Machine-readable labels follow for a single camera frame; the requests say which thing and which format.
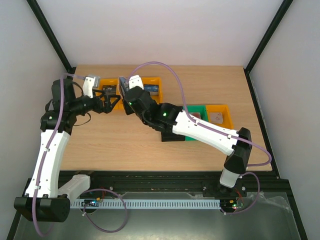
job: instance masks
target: wooden table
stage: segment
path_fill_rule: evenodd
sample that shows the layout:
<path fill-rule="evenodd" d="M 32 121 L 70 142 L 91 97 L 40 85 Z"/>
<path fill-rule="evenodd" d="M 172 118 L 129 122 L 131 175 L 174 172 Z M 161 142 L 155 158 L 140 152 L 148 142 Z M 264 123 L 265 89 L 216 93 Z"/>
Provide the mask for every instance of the wooden table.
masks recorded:
<path fill-rule="evenodd" d="M 79 65 L 75 74 L 94 74 L 104 78 L 128 76 L 133 65 Z M 186 102 L 190 105 L 227 104 L 234 129 L 251 131 L 252 140 L 265 146 L 247 80 L 240 66 L 173 66 L 181 79 Z M 137 74 L 161 77 L 163 101 L 182 105 L 178 84 L 161 66 L 146 66 Z M 143 125 L 135 114 L 124 110 L 109 114 L 92 112 L 92 120 L 74 127 L 65 149 L 62 170 L 101 171 L 220 171 L 226 156 L 200 141 L 161 142 L 160 132 Z M 78 117 L 77 124 L 87 116 Z M 253 148 L 249 163 L 268 159 Z M 271 171 L 271 166 L 251 168 Z"/>

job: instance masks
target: white wall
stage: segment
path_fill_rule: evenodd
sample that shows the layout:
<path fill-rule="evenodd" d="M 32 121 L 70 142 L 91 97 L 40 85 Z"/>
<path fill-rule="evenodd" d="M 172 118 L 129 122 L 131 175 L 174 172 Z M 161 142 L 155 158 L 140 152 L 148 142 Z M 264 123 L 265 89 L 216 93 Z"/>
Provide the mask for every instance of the white wall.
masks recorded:
<path fill-rule="evenodd" d="M 35 167 L 52 82 L 64 68 L 27 1 L 1 1 L 0 31 L 0 239 L 5 239 L 15 197 Z"/>
<path fill-rule="evenodd" d="M 246 66 L 281 2 L 38 0 L 73 66 Z"/>
<path fill-rule="evenodd" d="M 282 178 L 320 235 L 320 1 L 293 1 L 251 73 Z"/>

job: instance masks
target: purple cable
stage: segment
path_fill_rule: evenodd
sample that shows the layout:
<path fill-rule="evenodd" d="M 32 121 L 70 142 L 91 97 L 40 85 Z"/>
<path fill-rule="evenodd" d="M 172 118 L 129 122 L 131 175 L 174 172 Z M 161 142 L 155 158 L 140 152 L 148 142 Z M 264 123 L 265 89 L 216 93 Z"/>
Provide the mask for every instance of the purple cable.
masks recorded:
<path fill-rule="evenodd" d="M 187 108 L 187 103 L 186 103 L 186 98 L 185 98 L 185 93 L 184 93 L 184 89 L 183 89 L 183 87 L 182 87 L 181 81 L 180 81 L 178 75 L 175 73 L 175 71 L 174 71 L 171 67 L 169 67 L 168 65 L 166 65 L 166 64 L 164 64 L 164 63 L 162 63 L 162 62 L 159 62 L 159 61 L 149 61 L 149 62 L 143 63 L 143 64 L 137 66 L 137 67 L 131 72 L 129 78 L 127 79 L 127 82 L 128 82 L 129 79 L 135 74 L 135 72 L 136 72 L 138 69 L 140 69 L 140 68 L 142 68 L 142 67 L 144 67 L 144 66 L 147 66 L 147 65 L 160 65 L 160 66 L 163 66 L 163 67 L 167 68 L 167 69 L 173 74 L 173 76 L 175 77 L 176 81 L 178 82 L 178 85 L 179 85 L 179 88 L 180 88 L 181 97 L 182 97 L 182 102 L 183 102 L 183 106 L 184 106 L 184 110 L 185 110 L 185 112 L 186 112 L 186 115 L 187 115 L 187 117 L 188 117 L 193 123 L 196 123 L 196 120 L 194 120 L 194 119 L 192 118 L 192 116 L 189 114 L 189 111 L 188 111 L 188 108 Z M 214 129 L 214 128 L 212 128 L 212 127 L 209 127 L 209 126 L 206 126 L 206 125 L 204 125 L 204 124 L 202 124 L 202 123 L 200 123 L 200 122 L 198 123 L 198 125 L 201 126 L 201 127 L 203 127 L 203 128 L 205 128 L 205 129 L 211 130 L 211 131 L 213 131 L 213 132 L 215 132 L 215 133 L 217 133 L 217 134 L 221 134 L 221 135 L 223 135 L 223 136 L 225 136 L 225 137 L 228 137 L 228 136 L 229 136 L 229 134 L 227 134 L 227 133 L 225 133 L 225 132 L 223 132 L 223 131 L 216 130 L 216 129 Z M 238 136 L 233 136 L 233 135 L 232 135 L 231 138 L 237 139 L 237 140 L 242 141 L 242 142 L 247 143 L 247 144 L 250 144 L 250 145 L 252 145 L 252 146 L 260 149 L 261 151 L 265 152 L 265 154 L 267 154 L 267 156 L 268 156 L 268 161 L 263 162 L 263 163 L 248 164 L 247 167 L 265 166 L 265 165 L 268 165 L 268 164 L 271 163 L 271 161 L 272 161 L 272 156 L 271 156 L 271 154 L 270 154 L 265 148 L 263 148 L 262 146 L 259 146 L 258 144 L 253 143 L 252 141 L 249 141 L 249 140 L 244 139 L 244 138 L 242 138 L 242 137 L 238 137 Z"/>
<path fill-rule="evenodd" d="M 125 201 L 124 201 L 123 198 L 122 198 L 119 194 L 117 194 L 116 192 L 111 191 L 111 190 L 108 190 L 108 189 L 104 189 L 104 188 L 90 189 L 90 190 L 84 191 L 83 194 L 85 194 L 85 193 L 90 193 L 90 192 L 96 192 L 96 191 L 105 191 L 105 192 L 111 193 L 111 194 L 115 195 L 116 197 L 118 197 L 118 198 L 121 200 L 121 202 L 123 203 L 124 211 L 125 211 L 124 221 L 123 221 L 123 223 L 121 224 L 121 226 L 120 226 L 118 229 L 116 229 L 116 230 L 105 230 L 105 229 L 99 227 L 98 225 L 96 225 L 96 224 L 91 220 L 91 218 L 88 216 L 88 214 L 86 213 L 86 207 L 87 207 L 88 204 L 85 204 L 84 207 L 83 207 L 83 214 L 84 214 L 84 216 L 86 217 L 86 219 L 88 219 L 88 220 L 92 223 L 92 225 L 93 225 L 96 229 L 100 230 L 101 232 L 104 232 L 104 233 L 107 233 L 107 234 L 112 234 L 112 233 L 119 232 L 121 229 L 123 229 L 123 228 L 125 227 L 125 225 L 126 225 L 127 222 L 128 222 L 128 209 L 127 209 L 127 205 L 126 205 Z"/>
<path fill-rule="evenodd" d="M 49 141 L 47 142 L 47 144 L 45 146 L 46 149 L 50 148 L 50 144 L 53 141 L 53 139 L 54 139 L 54 137 L 55 137 L 55 135 L 56 135 L 56 133 L 58 131 L 58 128 L 59 128 L 60 123 L 61 123 L 62 115 L 63 115 L 63 112 L 64 112 L 64 100 L 65 100 L 64 77 L 65 76 L 76 77 L 76 78 L 83 79 L 83 80 L 85 79 L 85 77 L 78 76 L 78 75 L 73 75 L 73 74 L 69 74 L 69 73 L 64 73 L 64 74 L 61 75 L 61 77 L 60 77 L 60 109 L 59 109 L 59 116 L 58 116 L 56 125 L 54 127 L 54 130 L 53 130 L 53 132 L 52 132 L 52 134 L 51 134 L 51 136 L 49 138 Z M 43 154 L 42 154 L 41 160 L 40 160 L 38 173 L 37 173 L 36 179 L 35 179 L 35 185 L 36 186 L 39 186 L 39 184 L 40 184 L 41 172 L 42 172 L 42 168 L 43 168 L 44 163 L 45 163 L 46 155 L 47 155 L 47 151 L 44 151 Z M 52 224 L 50 226 L 49 230 L 46 233 L 42 233 L 41 232 L 41 230 L 39 228 L 39 225 L 38 225 L 37 214 L 36 214 L 37 195 L 38 195 L 38 189 L 36 188 L 34 190 L 34 194 L 33 194 L 33 198 L 32 198 L 32 220 L 33 220 L 33 225 L 34 225 L 34 228 L 35 228 L 36 232 L 41 237 L 46 237 L 52 231 L 54 225 Z"/>
<path fill-rule="evenodd" d="M 260 194 L 260 182 L 259 182 L 259 178 L 257 177 L 256 174 L 254 174 L 254 173 L 251 172 L 251 171 L 247 171 L 246 173 L 241 174 L 240 177 L 243 177 L 243 176 L 248 175 L 248 174 L 251 174 L 251 175 L 253 175 L 253 176 L 255 177 L 256 183 L 257 183 L 257 185 L 258 185 L 258 189 L 257 189 L 257 192 L 256 192 L 256 197 L 255 197 L 255 199 L 253 200 L 253 202 L 251 203 L 250 206 L 248 206 L 247 208 L 245 208 L 245 209 L 243 209 L 243 210 L 241 210 L 241 211 L 225 212 L 225 211 L 221 208 L 221 212 L 223 212 L 224 215 L 242 214 L 242 213 L 248 211 L 250 208 L 252 208 L 252 207 L 255 205 L 255 203 L 257 202 L 257 200 L 258 200 L 258 198 L 259 198 L 259 194 Z"/>

